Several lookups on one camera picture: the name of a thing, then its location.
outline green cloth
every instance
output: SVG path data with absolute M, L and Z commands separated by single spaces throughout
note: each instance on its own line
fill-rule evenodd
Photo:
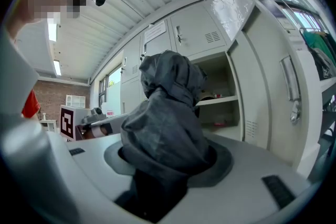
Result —
M 319 34 L 305 31 L 305 32 L 303 32 L 303 36 L 306 40 L 307 45 L 310 48 L 312 48 L 312 49 L 318 48 L 318 49 L 322 50 L 325 53 L 325 55 L 327 55 L 329 57 L 329 59 L 336 66 L 336 62 L 335 62 L 327 44 L 325 44 L 323 38 Z

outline open locker compartment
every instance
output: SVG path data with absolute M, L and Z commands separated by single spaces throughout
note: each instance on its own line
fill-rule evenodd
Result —
M 238 100 L 201 106 L 199 120 L 205 135 L 213 133 L 241 141 Z
M 214 99 L 215 95 L 221 96 L 216 98 L 215 103 L 226 102 L 228 99 L 237 100 L 233 74 L 225 54 L 195 64 L 201 67 L 208 77 L 197 105 L 202 105 L 205 100 Z
M 204 134 L 214 133 L 241 141 L 237 90 L 226 54 L 203 58 L 195 64 L 208 77 L 196 105 Z

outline black vent slot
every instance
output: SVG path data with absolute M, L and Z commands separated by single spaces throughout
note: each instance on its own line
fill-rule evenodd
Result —
M 211 35 L 214 38 L 214 41 L 219 41 L 220 40 L 219 35 L 218 35 L 217 32 L 212 32 Z
M 280 209 L 289 205 L 292 201 L 295 200 L 294 194 L 278 176 L 266 176 L 261 180 L 265 183 L 267 189 L 273 196 L 273 199 Z
M 137 70 L 138 70 L 138 65 L 136 65 L 132 68 L 132 74 L 135 74 L 137 72 Z
M 71 156 L 74 156 L 74 155 L 77 155 L 79 153 L 85 152 L 85 150 L 83 150 L 82 148 L 78 147 L 78 148 L 74 148 L 72 150 L 69 150 L 69 152 L 70 152 Z
M 205 38 L 208 43 L 214 42 L 214 39 L 212 38 L 210 33 L 205 34 Z
M 256 137 L 256 133 L 257 133 L 257 123 L 253 122 L 253 121 L 248 121 L 246 120 L 245 122 L 245 132 L 247 135 L 251 136 L 252 138 Z

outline locker handle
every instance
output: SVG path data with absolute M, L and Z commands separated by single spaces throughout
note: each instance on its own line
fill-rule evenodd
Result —
M 181 46 L 181 41 L 182 41 L 182 34 L 181 34 L 181 28 L 180 28 L 180 26 L 178 25 L 178 26 L 176 26 L 175 27 L 175 34 L 176 34 L 176 37 L 177 37 L 177 39 L 178 39 L 178 43 L 180 43 L 180 46 Z
M 297 76 L 290 56 L 283 58 L 280 61 L 284 79 L 287 87 L 289 101 L 300 100 L 300 90 Z
M 180 26 L 175 26 L 175 34 L 176 34 L 176 37 L 182 37 L 182 34 L 181 34 L 181 28 Z

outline white cabinet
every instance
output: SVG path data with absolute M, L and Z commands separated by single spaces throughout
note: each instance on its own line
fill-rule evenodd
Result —
M 123 60 L 121 67 L 123 68 L 121 74 L 121 83 L 125 83 L 139 75 L 139 48 L 140 35 L 133 37 L 123 47 Z
M 85 96 L 67 95 L 66 105 L 74 108 L 85 108 Z
M 120 107 L 121 113 L 132 112 L 140 104 L 139 80 L 133 79 L 121 85 Z
M 169 36 L 169 29 L 167 20 L 164 20 L 166 32 L 152 39 L 151 41 L 144 43 L 144 38 L 142 38 L 142 54 L 145 56 L 152 56 L 155 54 L 160 54 L 165 50 L 172 50 L 172 44 Z
M 171 16 L 177 52 L 190 56 L 226 45 L 206 9 L 197 4 Z

